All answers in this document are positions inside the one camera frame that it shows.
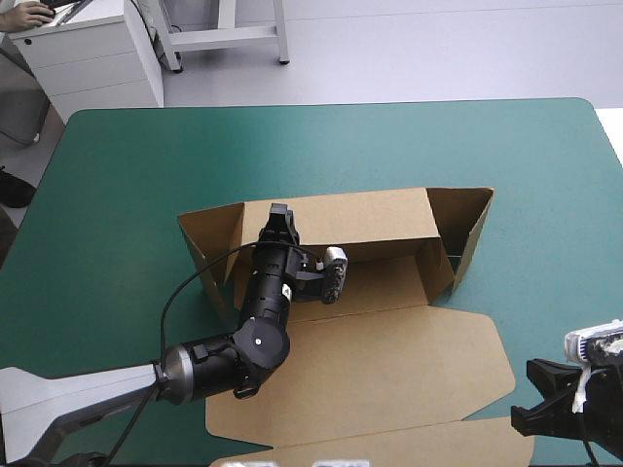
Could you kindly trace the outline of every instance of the person's hand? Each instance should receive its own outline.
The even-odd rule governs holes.
[[[0,15],[0,31],[16,32],[52,22],[54,12],[40,2],[20,3]]]

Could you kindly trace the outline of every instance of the white table frame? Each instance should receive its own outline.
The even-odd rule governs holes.
[[[171,23],[163,0],[148,0],[149,11],[158,31],[166,62],[172,71],[182,71],[179,53],[189,51],[208,51],[278,43],[279,62],[290,62],[283,1],[273,0],[275,6],[275,25],[236,27],[237,0],[219,0],[218,28],[202,31],[179,32],[171,29]]]

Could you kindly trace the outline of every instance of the white cabinet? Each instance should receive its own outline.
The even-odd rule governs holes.
[[[83,109],[163,107],[162,70],[129,0],[93,0],[65,24],[12,34],[67,123]]]

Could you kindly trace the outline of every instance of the cardboard box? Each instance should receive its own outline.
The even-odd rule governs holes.
[[[462,421],[514,388],[494,323],[429,305],[462,280],[492,197],[484,188],[414,188],[181,215],[198,268],[256,240],[272,202],[293,209],[303,245],[317,253],[341,246],[349,258],[340,301],[293,304],[286,362],[254,398],[209,398],[208,431],[274,447],[236,460],[282,467],[326,458],[369,458],[373,466],[528,465],[532,440],[515,433],[508,418]],[[202,276],[226,322],[235,315],[219,286],[233,281],[239,305],[250,258],[242,252]]]

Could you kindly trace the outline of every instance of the green table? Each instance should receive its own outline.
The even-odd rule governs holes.
[[[475,416],[538,402],[533,357],[560,360],[566,331],[620,317],[623,177],[578,99],[81,112],[56,149],[0,273],[0,367],[56,376],[144,362],[193,270],[175,216],[242,199],[410,186],[495,187],[471,270],[440,305],[498,326],[516,391]],[[199,284],[170,341],[223,331]],[[63,453],[108,451],[119,416]],[[197,463],[252,449],[210,437],[201,402],[149,407],[118,462]],[[534,463],[582,463],[539,439]]]

